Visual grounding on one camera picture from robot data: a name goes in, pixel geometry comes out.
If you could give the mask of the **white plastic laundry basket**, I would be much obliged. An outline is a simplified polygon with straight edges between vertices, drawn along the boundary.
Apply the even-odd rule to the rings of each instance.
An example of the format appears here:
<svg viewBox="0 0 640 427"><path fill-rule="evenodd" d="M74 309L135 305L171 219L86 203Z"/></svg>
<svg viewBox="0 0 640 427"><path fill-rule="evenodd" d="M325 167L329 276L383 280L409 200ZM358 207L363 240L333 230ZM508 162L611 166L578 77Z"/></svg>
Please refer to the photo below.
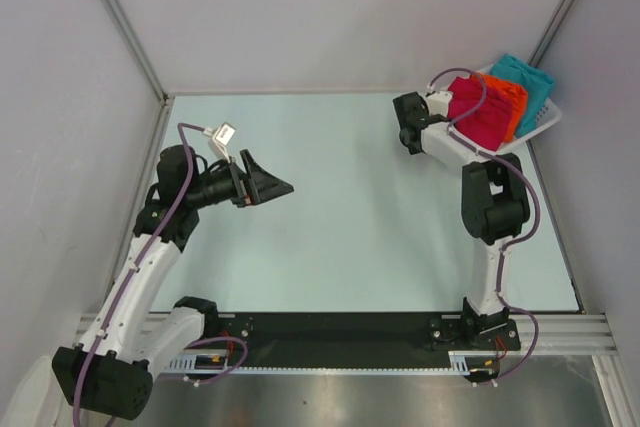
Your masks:
<svg viewBox="0 0 640 427"><path fill-rule="evenodd" d="M490 67L485 68L485 69L483 69L481 71L475 72L475 74L471 75L469 78L476 78L478 80L478 82L481 84L482 88L483 87L487 88L487 85L486 85L485 81L483 80L483 78L481 76L478 75L478 73L490 74L490 70L491 70L491 67L493 65L491 65ZM510 143L501 144L501 146L494 152L511 151L511 150L513 150L513 149L525 144L527 141L531 140L533 137L535 137L539 133L545 131L549 127L551 127L554 124L556 124L560 120L560 118L561 118L561 113L560 113L559 108L556 107L555 104L553 104L551 102L550 97L549 97L545 101L544 106L541 109L541 112L536 115L536 128L535 128L535 130L533 132L523 136L523 137L520 137L520 138L518 138L516 136L516 138Z"/></svg>

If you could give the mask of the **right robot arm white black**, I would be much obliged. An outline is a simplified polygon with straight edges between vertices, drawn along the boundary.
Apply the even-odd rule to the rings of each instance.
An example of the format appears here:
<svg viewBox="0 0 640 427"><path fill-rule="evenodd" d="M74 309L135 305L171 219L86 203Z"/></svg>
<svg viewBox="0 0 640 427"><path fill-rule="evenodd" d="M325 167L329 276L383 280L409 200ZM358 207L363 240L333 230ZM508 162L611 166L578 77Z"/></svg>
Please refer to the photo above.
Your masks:
<svg viewBox="0 0 640 427"><path fill-rule="evenodd" d="M520 159L497 156L465 140L441 114L428 110L416 92L393 99L399 140L411 155L427 154L460 174L461 219L474 240L472 283L463 299L455 340L484 348L509 321L502 285L510 244L521 234L531 210Z"/></svg>

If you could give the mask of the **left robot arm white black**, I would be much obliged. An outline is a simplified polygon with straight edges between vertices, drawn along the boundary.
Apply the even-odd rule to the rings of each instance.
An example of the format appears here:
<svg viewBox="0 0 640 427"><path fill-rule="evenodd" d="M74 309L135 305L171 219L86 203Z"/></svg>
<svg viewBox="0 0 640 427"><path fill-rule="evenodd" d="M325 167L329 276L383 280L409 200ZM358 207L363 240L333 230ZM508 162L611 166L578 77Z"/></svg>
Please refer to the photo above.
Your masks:
<svg viewBox="0 0 640 427"><path fill-rule="evenodd" d="M293 193L293 186L263 169L248 150L198 167L193 148L164 149L133 229L129 252L94 322L74 347L54 354L52 370L80 422L82 411L126 420L145 408L154 381L189 346L232 343L217 305L185 296L148 334L146 316L167 274L183 254L201 209L223 202L257 206Z"/></svg>

